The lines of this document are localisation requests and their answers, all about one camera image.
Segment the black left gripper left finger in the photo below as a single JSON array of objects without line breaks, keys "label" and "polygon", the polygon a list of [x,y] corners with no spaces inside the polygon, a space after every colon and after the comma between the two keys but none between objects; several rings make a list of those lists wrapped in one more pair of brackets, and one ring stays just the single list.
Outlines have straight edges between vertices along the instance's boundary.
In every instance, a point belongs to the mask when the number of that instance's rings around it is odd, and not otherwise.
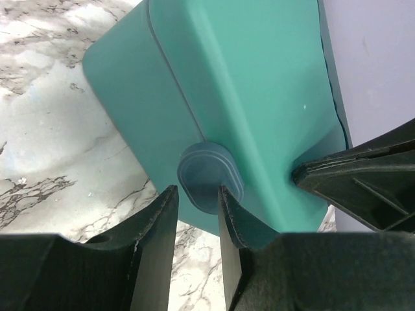
[{"label": "black left gripper left finger", "polygon": [[2,310],[166,310],[178,189],[85,243],[1,236]]}]

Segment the teal medicine kit box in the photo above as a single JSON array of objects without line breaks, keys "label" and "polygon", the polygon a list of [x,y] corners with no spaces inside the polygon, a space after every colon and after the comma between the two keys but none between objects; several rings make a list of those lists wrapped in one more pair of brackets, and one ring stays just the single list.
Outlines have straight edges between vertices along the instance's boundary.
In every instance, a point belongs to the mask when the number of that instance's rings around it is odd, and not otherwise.
[{"label": "teal medicine kit box", "polygon": [[182,222],[217,234],[218,187],[279,232],[315,232],[325,200],[299,164],[346,148],[317,1],[142,1],[85,53],[94,94]]}]

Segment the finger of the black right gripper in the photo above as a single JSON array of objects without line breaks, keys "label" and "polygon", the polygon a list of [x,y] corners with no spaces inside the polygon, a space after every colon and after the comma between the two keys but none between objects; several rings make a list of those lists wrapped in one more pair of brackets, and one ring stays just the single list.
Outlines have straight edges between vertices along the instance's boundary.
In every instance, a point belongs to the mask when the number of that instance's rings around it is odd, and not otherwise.
[{"label": "finger of the black right gripper", "polygon": [[294,184],[374,231],[414,232],[414,121],[302,163]]}]

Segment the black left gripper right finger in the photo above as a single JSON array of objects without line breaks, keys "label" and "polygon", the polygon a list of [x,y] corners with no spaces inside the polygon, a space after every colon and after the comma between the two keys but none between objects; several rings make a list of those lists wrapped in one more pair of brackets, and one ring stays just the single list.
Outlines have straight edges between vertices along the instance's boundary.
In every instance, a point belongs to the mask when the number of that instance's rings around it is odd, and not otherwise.
[{"label": "black left gripper right finger", "polygon": [[407,233],[278,233],[218,189],[228,310],[413,310]]}]

